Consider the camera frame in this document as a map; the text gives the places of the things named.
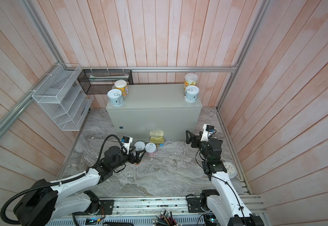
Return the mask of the yellow label can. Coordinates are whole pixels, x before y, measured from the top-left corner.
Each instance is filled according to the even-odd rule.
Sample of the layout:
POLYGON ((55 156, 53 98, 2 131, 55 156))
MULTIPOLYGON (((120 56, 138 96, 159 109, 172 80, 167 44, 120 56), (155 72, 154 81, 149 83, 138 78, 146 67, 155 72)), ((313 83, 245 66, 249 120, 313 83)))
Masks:
POLYGON ((119 89, 122 92, 122 96, 125 97, 128 95, 128 85, 125 80, 117 80, 114 83, 116 89, 119 89))

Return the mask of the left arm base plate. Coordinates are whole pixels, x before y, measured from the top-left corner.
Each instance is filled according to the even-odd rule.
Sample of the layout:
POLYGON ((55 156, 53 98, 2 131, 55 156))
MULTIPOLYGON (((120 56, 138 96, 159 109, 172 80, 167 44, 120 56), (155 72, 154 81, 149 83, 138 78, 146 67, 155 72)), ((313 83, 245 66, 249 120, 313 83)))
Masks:
POLYGON ((114 208, 114 200, 92 201, 85 213, 89 215, 111 215, 114 208))

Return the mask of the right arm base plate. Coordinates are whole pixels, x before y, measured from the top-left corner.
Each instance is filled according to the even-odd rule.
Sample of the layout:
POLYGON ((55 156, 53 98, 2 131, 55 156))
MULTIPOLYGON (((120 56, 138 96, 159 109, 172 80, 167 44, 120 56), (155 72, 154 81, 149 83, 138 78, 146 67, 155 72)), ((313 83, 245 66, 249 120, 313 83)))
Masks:
POLYGON ((200 195, 186 195, 185 199, 187 201, 188 211, 190 213, 210 211, 207 206, 207 192, 208 190, 203 190, 200 195))

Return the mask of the orange green label can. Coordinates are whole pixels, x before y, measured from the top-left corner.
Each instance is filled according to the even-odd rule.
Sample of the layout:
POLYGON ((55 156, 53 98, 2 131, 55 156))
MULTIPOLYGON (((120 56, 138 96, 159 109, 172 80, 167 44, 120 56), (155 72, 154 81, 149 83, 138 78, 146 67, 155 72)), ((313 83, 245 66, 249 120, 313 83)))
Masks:
POLYGON ((188 86, 196 86, 198 82, 198 75, 195 73, 188 73, 184 76, 184 89, 188 86))

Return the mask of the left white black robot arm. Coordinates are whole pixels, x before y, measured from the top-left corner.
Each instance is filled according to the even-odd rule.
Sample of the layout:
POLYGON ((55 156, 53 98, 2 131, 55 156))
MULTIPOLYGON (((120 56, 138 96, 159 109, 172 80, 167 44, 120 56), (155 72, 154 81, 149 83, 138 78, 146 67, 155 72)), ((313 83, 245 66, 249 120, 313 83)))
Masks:
POLYGON ((145 151, 129 152, 113 146, 104 152, 104 157, 81 174, 47 182, 37 181, 14 208, 18 224, 22 226, 44 226, 56 218, 85 212, 97 214, 102 209, 100 199, 89 187, 108 180, 114 173, 121 172, 126 163, 139 164, 145 151))

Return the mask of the white lid can front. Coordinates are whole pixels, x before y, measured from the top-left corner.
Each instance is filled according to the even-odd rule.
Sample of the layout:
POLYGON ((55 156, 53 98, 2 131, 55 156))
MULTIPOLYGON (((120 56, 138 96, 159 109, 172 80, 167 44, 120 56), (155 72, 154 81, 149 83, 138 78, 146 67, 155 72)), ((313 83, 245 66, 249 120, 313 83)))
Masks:
POLYGON ((198 99, 199 91, 197 86, 187 86, 185 88, 185 101, 188 103, 195 103, 198 99))

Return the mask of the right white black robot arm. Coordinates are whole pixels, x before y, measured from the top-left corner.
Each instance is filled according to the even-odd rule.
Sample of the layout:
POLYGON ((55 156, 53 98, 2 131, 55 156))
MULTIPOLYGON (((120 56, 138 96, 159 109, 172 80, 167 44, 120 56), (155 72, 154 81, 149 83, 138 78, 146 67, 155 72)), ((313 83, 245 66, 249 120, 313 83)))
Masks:
POLYGON ((221 160, 223 141, 213 138, 214 133, 215 129, 210 125, 205 125, 199 135, 186 131, 186 143, 198 149, 203 157, 201 167, 215 186, 215 189, 206 189, 200 194, 201 208, 212 212, 221 226, 263 226, 261 217, 249 210, 235 190, 221 160))

